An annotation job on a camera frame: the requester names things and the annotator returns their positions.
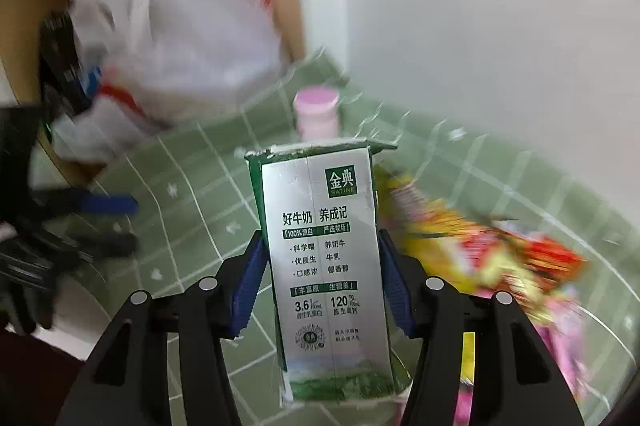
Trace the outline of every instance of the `green cloth with white grid lines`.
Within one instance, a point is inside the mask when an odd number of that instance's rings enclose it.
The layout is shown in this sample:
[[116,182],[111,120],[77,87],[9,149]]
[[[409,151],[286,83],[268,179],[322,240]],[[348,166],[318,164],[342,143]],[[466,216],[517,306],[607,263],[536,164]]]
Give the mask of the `green cloth with white grid lines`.
[[[76,274],[78,280],[113,316],[136,289],[154,296],[181,292],[215,275],[225,257],[242,253],[259,226],[244,152],[296,139],[290,104],[301,87],[311,84],[340,89],[345,135],[396,142],[398,150],[386,152],[383,162],[415,175],[428,197],[444,198],[471,217],[498,213],[519,218],[590,260],[575,283],[584,308],[585,362],[591,375],[580,408],[587,426],[598,424],[636,371],[638,232],[590,190],[530,151],[453,121],[367,98],[324,52],[292,67],[275,88],[242,106],[240,115],[180,127],[107,168],[93,189],[133,193],[139,212],[130,219],[72,216],[66,224],[131,229],[140,237],[140,251],[133,259],[87,266]],[[270,284],[267,272],[248,328],[233,342],[223,342],[242,424],[388,424],[395,413],[392,404],[361,410],[279,408]],[[419,340],[405,338],[393,324],[390,334],[412,372]],[[182,426],[178,341],[170,338],[168,359],[174,425]]]

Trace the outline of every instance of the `plastic bag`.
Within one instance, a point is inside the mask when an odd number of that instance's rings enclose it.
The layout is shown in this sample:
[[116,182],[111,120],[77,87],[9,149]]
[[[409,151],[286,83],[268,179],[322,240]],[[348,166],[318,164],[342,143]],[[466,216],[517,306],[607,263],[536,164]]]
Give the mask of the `plastic bag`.
[[70,15],[83,67],[161,123],[234,111],[287,65],[270,0],[73,0]]

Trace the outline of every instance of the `pink bottle cap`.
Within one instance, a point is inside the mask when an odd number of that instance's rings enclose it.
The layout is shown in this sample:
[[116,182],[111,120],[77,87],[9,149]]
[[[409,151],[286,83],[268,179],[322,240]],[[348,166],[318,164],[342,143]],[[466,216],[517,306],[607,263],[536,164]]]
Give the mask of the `pink bottle cap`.
[[308,86],[298,90],[293,107],[301,115],[322,115],[333,112],[338,99],[340,94],[329,86]]

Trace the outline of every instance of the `white wall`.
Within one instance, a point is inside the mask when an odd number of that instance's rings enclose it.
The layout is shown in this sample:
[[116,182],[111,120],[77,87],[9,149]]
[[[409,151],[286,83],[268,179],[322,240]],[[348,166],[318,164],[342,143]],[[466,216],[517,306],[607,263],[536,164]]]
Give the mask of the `white wall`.
[[532,147],[640,225],[640,0],[345,5],[367,92]]

